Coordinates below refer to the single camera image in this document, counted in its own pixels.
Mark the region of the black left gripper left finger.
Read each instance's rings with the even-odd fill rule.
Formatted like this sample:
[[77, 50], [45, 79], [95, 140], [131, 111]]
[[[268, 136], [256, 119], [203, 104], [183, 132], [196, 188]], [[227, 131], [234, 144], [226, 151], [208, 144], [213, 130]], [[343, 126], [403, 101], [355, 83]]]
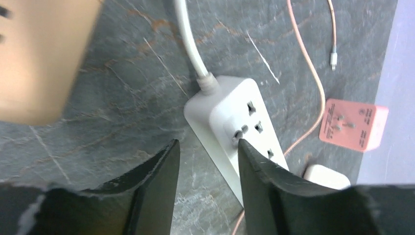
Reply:
[[0, 185], [3, 235], [167, 235], [180, 168], [173, 139], [153, 157], [95, 189], [56, 183]]

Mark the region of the white power strip with USB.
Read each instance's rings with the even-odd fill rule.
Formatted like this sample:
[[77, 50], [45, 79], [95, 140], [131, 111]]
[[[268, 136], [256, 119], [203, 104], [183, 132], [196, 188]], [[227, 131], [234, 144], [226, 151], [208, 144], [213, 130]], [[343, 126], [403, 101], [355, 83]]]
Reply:
[[238, 142], [247, 140], [260, 154], [288, 169], [258, 84], [251, 78], [217, 77], [210, 94], [198, 92], [184, 106], [184, 117], [242, 204]]

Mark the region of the tan dragon cube socket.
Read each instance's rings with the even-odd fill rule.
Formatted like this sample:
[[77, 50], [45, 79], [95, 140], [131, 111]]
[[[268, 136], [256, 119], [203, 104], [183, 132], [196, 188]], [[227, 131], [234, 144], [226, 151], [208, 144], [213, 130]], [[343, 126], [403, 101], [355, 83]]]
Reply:
[[0, 118], [46, 125], [60, 118], [84, 60], [101, 0], [0, 3]]

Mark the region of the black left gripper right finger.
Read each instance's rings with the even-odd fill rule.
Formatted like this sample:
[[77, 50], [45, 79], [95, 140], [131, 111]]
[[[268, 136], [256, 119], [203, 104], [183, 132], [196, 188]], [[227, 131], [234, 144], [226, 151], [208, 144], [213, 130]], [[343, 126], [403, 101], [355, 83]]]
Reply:
[[238, 143], [238, 164], [250, 235], [412, 235], [414, 185], [327, 188], [294, 175]]

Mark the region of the white adapter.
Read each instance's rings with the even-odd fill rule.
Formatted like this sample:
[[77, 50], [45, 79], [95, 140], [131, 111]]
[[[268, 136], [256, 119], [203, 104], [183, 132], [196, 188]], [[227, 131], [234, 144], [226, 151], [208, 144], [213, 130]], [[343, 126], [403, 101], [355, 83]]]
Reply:
[[312, 183], [336, 190], [351, 186], [350, 180], [345, 175], [320, 164], [309, 166], [303, 178]]

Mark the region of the pink cube socket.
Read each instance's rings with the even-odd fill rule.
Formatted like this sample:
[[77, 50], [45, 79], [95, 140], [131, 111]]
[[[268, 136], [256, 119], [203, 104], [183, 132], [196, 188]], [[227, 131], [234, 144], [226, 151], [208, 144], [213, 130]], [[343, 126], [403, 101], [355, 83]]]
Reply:
[[385, 106], [328, 99], [319, 138], [359, 152], [374, 150], [381, 144], [388, 114]]

